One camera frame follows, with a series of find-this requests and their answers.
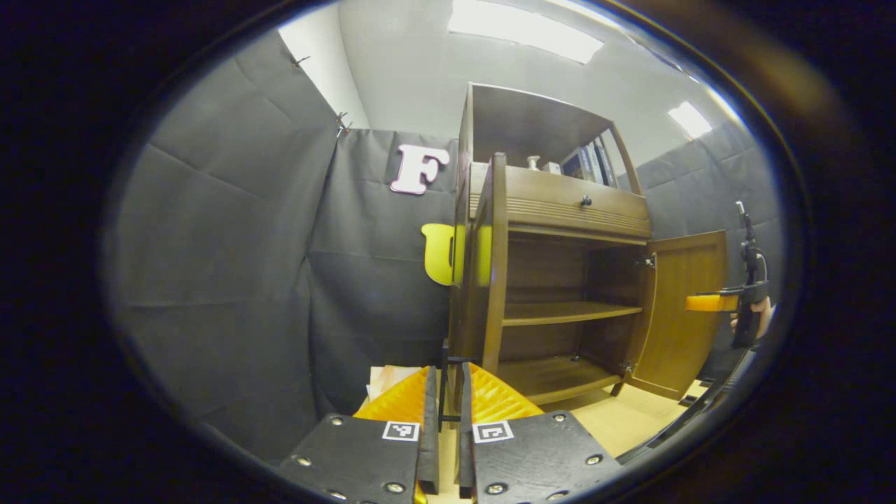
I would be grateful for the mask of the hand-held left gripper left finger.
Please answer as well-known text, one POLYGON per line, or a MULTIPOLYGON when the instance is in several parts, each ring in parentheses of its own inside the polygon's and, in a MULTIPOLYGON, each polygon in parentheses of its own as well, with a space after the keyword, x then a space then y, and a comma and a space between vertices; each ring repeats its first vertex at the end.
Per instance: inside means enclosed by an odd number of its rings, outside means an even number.
POLYGON ((426 503, 440 485, 438 369, 417 370, 352 416, 326 416, 279 473, 330 503, 426 503))

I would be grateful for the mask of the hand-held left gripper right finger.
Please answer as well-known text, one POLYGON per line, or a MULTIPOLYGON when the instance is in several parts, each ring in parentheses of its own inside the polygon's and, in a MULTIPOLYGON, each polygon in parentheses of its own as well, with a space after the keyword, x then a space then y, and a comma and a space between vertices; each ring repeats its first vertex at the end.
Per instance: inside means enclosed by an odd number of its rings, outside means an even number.
POLYGON ((621 471, 572 412, 545 412, 473 363, 461 367, 458 487, 474 503, 571 503, 621 471))

